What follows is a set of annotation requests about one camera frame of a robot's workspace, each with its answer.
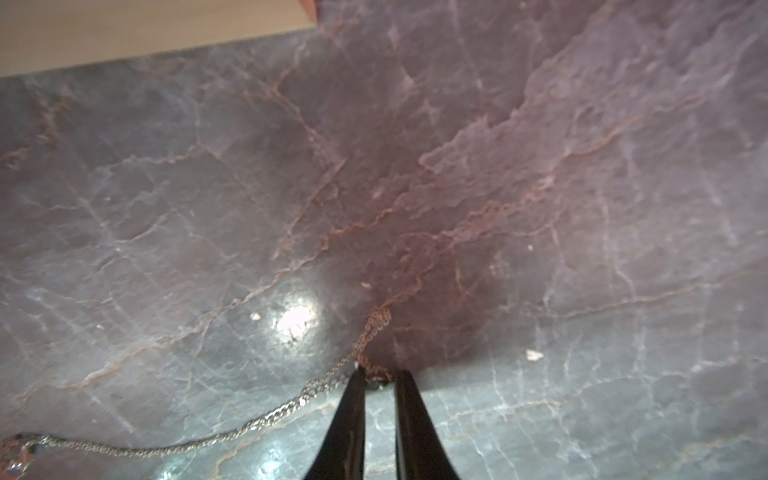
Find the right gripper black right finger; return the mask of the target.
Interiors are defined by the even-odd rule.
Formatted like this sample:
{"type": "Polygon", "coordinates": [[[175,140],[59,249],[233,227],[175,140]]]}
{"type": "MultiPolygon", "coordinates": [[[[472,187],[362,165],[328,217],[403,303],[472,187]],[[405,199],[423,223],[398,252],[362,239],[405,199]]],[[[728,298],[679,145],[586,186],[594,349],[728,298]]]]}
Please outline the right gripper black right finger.
{"type": "Polygon", "coordinates": [[[395,374],[396,472],[400,480],[459,480],[413,375],[395,374]]]}

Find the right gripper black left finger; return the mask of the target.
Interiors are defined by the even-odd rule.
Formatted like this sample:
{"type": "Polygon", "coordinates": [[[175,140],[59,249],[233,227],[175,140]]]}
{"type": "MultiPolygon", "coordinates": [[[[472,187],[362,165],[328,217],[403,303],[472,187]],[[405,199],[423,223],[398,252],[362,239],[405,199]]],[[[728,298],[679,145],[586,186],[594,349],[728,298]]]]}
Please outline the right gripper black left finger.
{"type": "Polygon", "coordinates": [[[350,377],[305,480],[361,480],[365,457],[365,370],[350,377]]]}

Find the wooden jewelry display stand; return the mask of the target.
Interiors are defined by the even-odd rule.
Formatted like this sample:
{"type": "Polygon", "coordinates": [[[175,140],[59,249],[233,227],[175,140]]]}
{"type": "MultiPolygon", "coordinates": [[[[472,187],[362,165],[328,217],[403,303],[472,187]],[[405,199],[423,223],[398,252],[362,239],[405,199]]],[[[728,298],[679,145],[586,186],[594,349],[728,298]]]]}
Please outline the wooden jewelry display stand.
{"type": "Polygon", "coordinates": [[[314,27],[314,1],[43,0],[1,4],[4,77],[314,27]]]}

